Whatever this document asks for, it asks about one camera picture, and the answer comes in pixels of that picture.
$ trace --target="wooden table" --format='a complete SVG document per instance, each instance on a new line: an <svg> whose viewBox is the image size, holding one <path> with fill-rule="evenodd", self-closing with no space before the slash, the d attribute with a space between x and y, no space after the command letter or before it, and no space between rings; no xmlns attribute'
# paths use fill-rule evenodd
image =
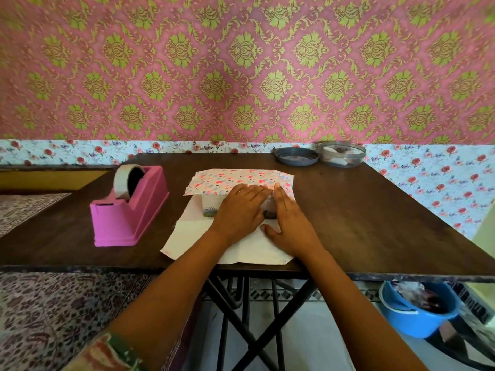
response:
<svg viewBox="0 0 495 371"><path fill-rule="evenodd" d="M170 196L136 246L95 247L89 204L108 195L115 171L16 227L0 239L0 270L159 272L160 253L190 197L184 190L208 168L278 169L294 174L295 198L324 247L353 280L495 281L495 260L367 164L333 168L318 162L289 167L273 154L139 154L127 164L162 165ZM303 279L284 266L237 263L220 276Z"/></svg>

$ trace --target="packing tape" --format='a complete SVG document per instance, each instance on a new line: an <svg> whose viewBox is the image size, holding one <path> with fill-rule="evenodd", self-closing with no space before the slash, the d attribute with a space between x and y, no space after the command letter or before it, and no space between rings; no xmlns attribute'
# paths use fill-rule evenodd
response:
<svg viewBox="0 0 495 371"><path fill-rule="evenodd" d="M145 170L141 165L122 165L117 169L113 178L113 190L117 199L130 200L144 175Z"/></svg>

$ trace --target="tile floor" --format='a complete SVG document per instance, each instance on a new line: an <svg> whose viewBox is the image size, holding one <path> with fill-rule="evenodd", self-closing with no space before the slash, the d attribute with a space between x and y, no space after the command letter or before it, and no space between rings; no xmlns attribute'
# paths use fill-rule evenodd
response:
<svg viewBox="0 0 495 371"><path fill-rule="evenodd" d="M192 346L182 371L212 371L216 369L222 313L211 302L205 302L200 324L196 327ZM272 302L251 302L250 330L255 337L261 335L273 320ZM324 302L307 302L282 329L286 371L352 371L353 366L346 357L342 341L332 314ZM402 335L406 343L431 371L473 371L422 339ZM229 325L224 370L231 370L248 347L239 333ZM275 340L265 348L276 361ZM267 369L256 358L246 371Z"/></svg>

